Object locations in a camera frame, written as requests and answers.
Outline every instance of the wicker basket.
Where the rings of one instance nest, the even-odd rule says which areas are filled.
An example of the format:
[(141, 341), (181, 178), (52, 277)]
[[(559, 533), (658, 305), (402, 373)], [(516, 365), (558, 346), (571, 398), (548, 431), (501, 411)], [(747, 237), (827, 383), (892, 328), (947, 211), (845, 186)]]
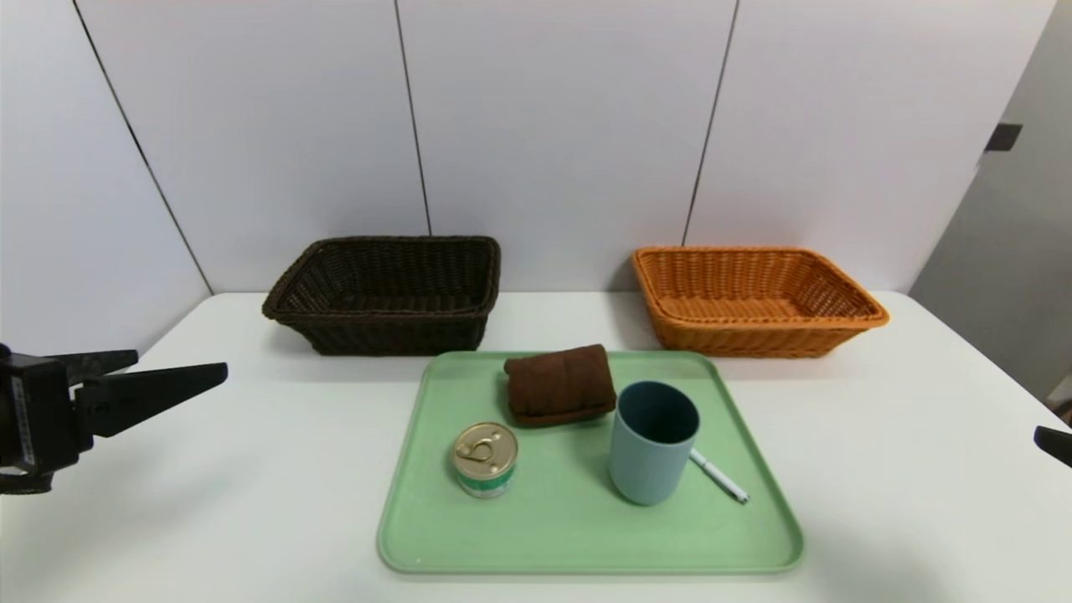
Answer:
[(890, 320), (818, 253), (780, 247), (650, 247), (632, 254), (655, 335), (709, 356), (829, 353)]
[(313, 244), (265, 299), (265, 317), (324, 355), (476, 350), (498, 296), (490, 237), (348, 237)]

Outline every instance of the can lid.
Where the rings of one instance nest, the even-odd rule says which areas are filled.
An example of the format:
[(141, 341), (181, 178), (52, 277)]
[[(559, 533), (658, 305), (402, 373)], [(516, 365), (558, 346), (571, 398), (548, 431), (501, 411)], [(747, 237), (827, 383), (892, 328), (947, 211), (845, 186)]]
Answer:
[(518, 439), (497, 423), (477, 423), (455, 440), (455, 467), (474, 480), (491, 480), (513, 467)]

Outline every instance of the white table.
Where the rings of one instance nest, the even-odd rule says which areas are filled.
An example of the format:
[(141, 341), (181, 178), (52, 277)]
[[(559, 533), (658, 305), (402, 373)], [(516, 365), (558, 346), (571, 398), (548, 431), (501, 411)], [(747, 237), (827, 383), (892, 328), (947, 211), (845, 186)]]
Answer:
[[(138, 365), (230, 378), (3, 501), (4, 603), (1072, 600), (1042, 405), (911, 299), (816, 361), (716, 359), (805, 533), (762, 577), (406, 576), (375, 533), (428, 358), (324, 358), (215, 296)], [(632, 294), (502, 294), (481, 349), (656, 348)]]

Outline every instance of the white pen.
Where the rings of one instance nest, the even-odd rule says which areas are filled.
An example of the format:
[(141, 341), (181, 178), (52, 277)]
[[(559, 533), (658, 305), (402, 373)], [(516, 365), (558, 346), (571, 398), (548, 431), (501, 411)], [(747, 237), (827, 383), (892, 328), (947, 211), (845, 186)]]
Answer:
[(694, 462), (699, 465), (700, 469), (703, 469), (703, 472), (710, 475), (711, 479), (714, 480), (716, 484), (721, 486), (724, 490), (733, 495), (733, 498), (738, 499), (738, 502), (742, 504), (748, 502), (748, 492), (742, 490), (741, 486), (734, 484), (733, 480), (727, 477), (725, 473), (719, 471), (717, 467), (704, 458), (704, 456), (700, 454), (700, 451), (693, 448), (691, 452), (688, 453), (688, 458), (691, 458)]

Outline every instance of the pull tab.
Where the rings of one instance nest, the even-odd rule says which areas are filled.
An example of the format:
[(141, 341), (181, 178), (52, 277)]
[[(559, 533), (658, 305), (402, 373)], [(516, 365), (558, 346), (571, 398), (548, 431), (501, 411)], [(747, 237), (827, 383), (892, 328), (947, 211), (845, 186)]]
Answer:
[[(491, 444), (497, 439), (498, 433), (494, 433), (491, 438), (480, 438), (475, 442), (459, 444), (458, 447), (455, 448), (455, 454), (462, 458), (467, 458), (477, 462), (488, 462), (493, 456), (495, 456), (495, 450), (491, 446)], [(480, 454), (477, 451), (483, 451), (485, 454)]]

